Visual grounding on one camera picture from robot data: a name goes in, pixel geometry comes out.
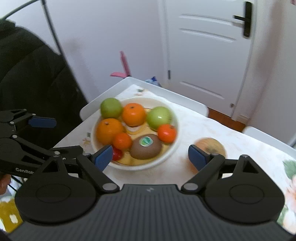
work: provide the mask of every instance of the tangerine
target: tangerine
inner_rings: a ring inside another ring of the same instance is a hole
[[[146,120],[146,112],[140,104],[129,103],[123,108],[121,118],[128,126],[140,126]]]
[[[118,133],[113,139],[113,146],[119,150],[128,150],[132,143],[131,137],[126,133]]]
[[[177,135],[177,130],[170,124],[163,124],[157,129],[159,140],[165,143],[172,143]]]
[[[121,122],[114,118],[102,120],[96,127],[96,137],[103,145],[111,145],[113,138],[124,131]]]

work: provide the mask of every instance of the red fruit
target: red fruit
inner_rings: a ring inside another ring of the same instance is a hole
[[[113,148],[113,161],[118,161],[123,157],[123,152],[119,149],[117,149],[116,147],[112,146]]]
[[[177,135],[177,130],[170,124],[163,124],[157,129],[159,140],[165,143],[172,143]]]

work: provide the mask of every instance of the black jacket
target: black jacket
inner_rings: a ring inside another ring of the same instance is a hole
[[[54,129],[23,129],[19,135],[46,149],[81,123],[87,104],[62,57],[28,30],[0,20],[0,110],[27,109],[57,120]]]

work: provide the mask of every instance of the door handle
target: door handle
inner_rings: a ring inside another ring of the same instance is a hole
[[[244,17],[233,15],[233,18],[244,21],[244,36],[249,38],[252,23],[252,3],[245,2]]]

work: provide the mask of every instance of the table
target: table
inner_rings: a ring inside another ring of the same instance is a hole
[[[138,95],[155,96],[155,94],[150,91],[144,90],[136,85],[131,85],[117,95],[116,98],[123,100]],[[197,170],[192,167],[188,159],[188,147],[200,138],[215,138],[225,147],[227,158],[238,159],[242,154],[249,155],[279,186],[285,194],[286,205],[278,223],[289,232],[296,233],[296,186],[295,190],[293,190],[293,182],[288,178],[284,166],[284,163],[293,163],[295,160],[288,154],[272,146],[234,131],[186,107],[171,103],[171,108],[176,115],[181,116],[180,126],[182,128],[182,137],[179,147],[168,160],[147,170],[131,172],[107,166],[103,172],[120,187],[125,183],[173,183],[177,184],[180,188],[197,173]],[[92,126],[98,119],[98,114],[99,110],[63,138],[56,147],[80,145],[85,152],[93,154],[94,150],[90,143],[90,132]],[[295,203],[291,199],[293,195],[295,197]]]

